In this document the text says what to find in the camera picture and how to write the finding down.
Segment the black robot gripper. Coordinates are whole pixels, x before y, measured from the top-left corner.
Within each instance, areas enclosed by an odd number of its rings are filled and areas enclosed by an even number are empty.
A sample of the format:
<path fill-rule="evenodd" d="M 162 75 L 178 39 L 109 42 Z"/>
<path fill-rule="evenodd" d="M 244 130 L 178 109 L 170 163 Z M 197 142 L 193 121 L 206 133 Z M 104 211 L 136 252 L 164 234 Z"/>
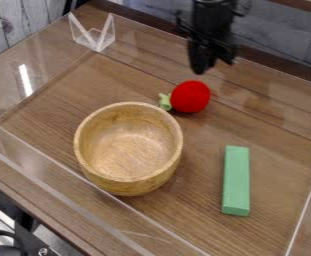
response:
<path fill-rule="evenodd" d="M 193 72 L 204 75 L 216 66 L 217 57 L 234 64 L 240 45 L 232 40 L 232 26 L 238 0 L 193 0 L 189 10 L 178 10 L 178 32 L 189 41 L 189 62 Z"/>

